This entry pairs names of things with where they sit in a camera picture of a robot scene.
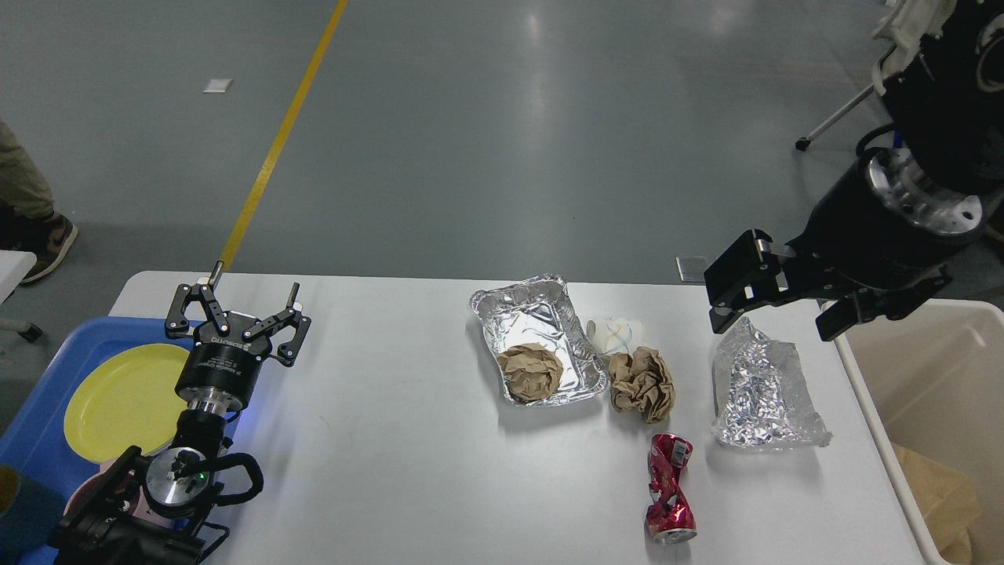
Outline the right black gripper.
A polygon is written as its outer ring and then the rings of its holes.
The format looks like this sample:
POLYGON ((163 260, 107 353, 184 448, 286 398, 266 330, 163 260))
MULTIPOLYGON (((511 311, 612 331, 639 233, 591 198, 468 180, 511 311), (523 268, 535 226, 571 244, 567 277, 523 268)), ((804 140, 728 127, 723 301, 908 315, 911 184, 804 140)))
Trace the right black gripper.
POLYGON ((981 197, 940 186, 907 149, 869 148, 789 246, 749 229, 710 263, 712 330, 723 335, 745 312, 808 297, 832 300, 815 319, 824 342, 878 317, 906 319, 950 285, 948 261, 984 225, 981 197))

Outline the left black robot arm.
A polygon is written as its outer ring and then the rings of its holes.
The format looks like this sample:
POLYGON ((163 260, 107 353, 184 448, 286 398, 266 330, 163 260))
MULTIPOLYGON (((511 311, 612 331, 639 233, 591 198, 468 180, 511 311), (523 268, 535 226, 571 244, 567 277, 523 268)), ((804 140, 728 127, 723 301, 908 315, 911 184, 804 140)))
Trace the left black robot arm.
POLYGON ((260 465, 232 453, 227 428, 249 406, 268 359, 293 366, 311 318, 298 304, 298 282, 270 317, 225 310, 215 294, 223 269, 218 261, 207 279, 179 285, 166 314, 166 337, 191 340, 175 387, 186 406, 171 443, 152 455, 128 447, 98 476, 48 538, 55 563, 201 564, 230 535, 215 523, 215 541, 200 537, 211 511, 264 490, 260 465))

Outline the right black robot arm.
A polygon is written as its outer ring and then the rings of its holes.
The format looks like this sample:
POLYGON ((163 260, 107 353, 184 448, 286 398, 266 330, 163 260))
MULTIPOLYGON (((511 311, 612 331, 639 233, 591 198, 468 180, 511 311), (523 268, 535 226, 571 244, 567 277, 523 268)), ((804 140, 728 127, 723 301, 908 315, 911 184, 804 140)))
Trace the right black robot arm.
POLYGON ((871 88, 903 147, 872 147, 868 133, 800 235, 778 244, 746 230, 712 262, 714 333, 800 299, 828 301, 815 321, 825 341, 906 318, 1002 205, 1002 3, 900 1, 876 36, 892 46, 871 88))

